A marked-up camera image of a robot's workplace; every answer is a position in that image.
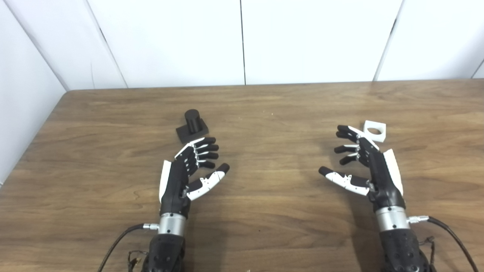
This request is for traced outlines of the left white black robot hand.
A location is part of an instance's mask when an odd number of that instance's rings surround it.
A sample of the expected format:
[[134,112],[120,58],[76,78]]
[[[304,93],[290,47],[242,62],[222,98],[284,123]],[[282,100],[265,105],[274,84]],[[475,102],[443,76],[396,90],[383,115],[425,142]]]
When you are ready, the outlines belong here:
[[213,189],[228,173],[227,163],[216,167],[219,158],[216,138],[204,137],[187,143],[171,161],[164,160],[160,177],[160,215],[188,218],[191,203]]

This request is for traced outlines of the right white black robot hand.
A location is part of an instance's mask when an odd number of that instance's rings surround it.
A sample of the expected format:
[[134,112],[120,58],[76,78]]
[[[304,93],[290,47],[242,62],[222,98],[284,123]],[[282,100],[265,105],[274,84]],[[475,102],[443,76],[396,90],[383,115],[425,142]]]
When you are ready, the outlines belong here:
[[338,125],[336,136],[348,139],[349,145],[337,146],[334,152],[337,154],[348,153],[340,159],[340,165],[350,162],[359,162],[369,169],[370,177],[364,178],[357,175],[337,172],[328,167],[321,166],[319,173],[327,180],[338,186],[368,196],[374,210],[400,207],[405,209],[403,185],[400,170],[391,149],[382,152],[369,134],[352,126]]

